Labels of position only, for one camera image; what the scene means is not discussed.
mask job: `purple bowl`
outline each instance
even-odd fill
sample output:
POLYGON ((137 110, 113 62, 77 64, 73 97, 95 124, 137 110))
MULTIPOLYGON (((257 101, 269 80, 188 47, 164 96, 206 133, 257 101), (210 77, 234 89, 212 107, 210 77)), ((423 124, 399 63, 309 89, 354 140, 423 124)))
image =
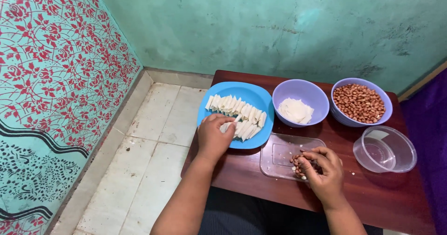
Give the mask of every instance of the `purple bowl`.
POLYGON ((287 80, 277 85, 273 91, 272 99, 276 115, 290 127, 302 128, 317 124, 324 120, 329 113, 329 100, 326 94, 317 85, 305 80, 287 80), (278 112, 280 103, 287 98, 300 99, 304 104, 314 109, 310 122, 307 124, 294 123, 278 112))
POLYGON ((380 125, 385 123, 390 117, 391 114, 393 114, 393 105, 391 104, 391 100, 388 97, 388 95, 385 93, 385 91, 383 91, 379 86, 377 86, 374 83, 371 83, 367 80, 364 79, 359 79, 359 78, 346 78, 346 79, 342 79, 339 82, 337 82, 331 90, 331 114, 333 115, 333 117, 339 121, 341 124, 349 126, 349 127, 365 127, 365 126, 373 126, 373 125, 380 125), (385 106, 385 113, 383 114, 382 118, 380 118, 380 120, 378 120, 376 123, 362 123, 362 122, 358 122, 356 120, 353 120, 349 117, 347 117, 343 112, 340 111, 340 109, 338 109, 338 107, 335 105, 335 101, 332 97, 334 90, 344 86, 344 85, 348 85, 348 84, 359 84, 359 85, 365 85, 367 86, 369 89, 375 89, 376 93, 378 95, 380 95, 380 98, 383 100, 383 105, 385 106))

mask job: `hand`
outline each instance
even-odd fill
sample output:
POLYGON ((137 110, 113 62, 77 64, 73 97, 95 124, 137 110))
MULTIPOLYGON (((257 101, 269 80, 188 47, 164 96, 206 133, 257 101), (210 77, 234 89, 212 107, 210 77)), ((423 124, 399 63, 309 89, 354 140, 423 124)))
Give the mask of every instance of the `hand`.
POLYGON ((304 157, 298 158, 304 169, 311 189, 320 199, 325 210, 337 209, 347 203, 343 195, 343 167, 342 161, 335 152, 325 147, 317 147, 312 152, 303 152, 306 158, 315 160, 323 169, 323 174, 315 172, 310 162, 304 157))
POLYGON ((222 114, 205 117, 198 127, 198 153, 196 158, 204 158, 214 166, 227 151, 236 131, 236 123, 231 123, 225 133, 220 131, 222 124, 234 122, 235 118, 222 114))

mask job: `dark pants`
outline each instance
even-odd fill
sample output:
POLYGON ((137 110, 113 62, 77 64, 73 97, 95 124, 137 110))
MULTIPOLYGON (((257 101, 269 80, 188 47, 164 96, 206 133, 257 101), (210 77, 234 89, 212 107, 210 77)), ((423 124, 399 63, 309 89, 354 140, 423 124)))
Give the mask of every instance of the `dark pants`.
MULTIPOLYGON (((368 235, 383 230, 364 225, 368 235)), ((326 216, 244 194, 211 187, 200 235, 329 235, 326 216)))

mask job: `transparent rectangular container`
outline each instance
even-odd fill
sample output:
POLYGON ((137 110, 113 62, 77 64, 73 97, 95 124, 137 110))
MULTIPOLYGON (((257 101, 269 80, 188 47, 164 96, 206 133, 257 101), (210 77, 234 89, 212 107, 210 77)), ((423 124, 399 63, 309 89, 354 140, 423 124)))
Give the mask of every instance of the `transparent rectangular container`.
POLYGON ((295 176, 292 170, 294 165, 290 163, 290 158, 302 154, 300 150, 310 151, 319 146, 326 147, 326 144, 316 138, 272 133, 265 146, 261 148, 261 171, 271 177, 308 182, 295 176))

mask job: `brown table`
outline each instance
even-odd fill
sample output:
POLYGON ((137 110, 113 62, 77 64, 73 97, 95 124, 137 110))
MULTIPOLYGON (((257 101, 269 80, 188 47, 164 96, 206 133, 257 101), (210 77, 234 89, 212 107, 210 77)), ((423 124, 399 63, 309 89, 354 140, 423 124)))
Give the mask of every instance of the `brown table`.
MULTIPOLYGON (((213 85, 229 81, 247 82, 273 94, 275 87, 285 80, 287 78, 217 70, 213 85)), ((330 98, 332 84, 314 84, 330 98)), ((387 94, 393 102, 393 115, 384 125, 407 134, 397 96, 390 92, 387 94)), ((377 174, 364 169, 356 161, 352 147, 364 129, 346 127, 329 113, 321 123, 305 128, 290 128, 275 116, 272 131, 321 139, 338 154, 345 170, 345 196, 363 223, 408 234, 436 234, 417 167, 407 173, 377 174)), ((182 176, 197 151, 196 132, 182 176)), ((228 149, 216 166, 212 186, 301 209, 322 211, 321 202, 304 183, 265 176, 260 171, 259 159, 260 148, 228 149)))

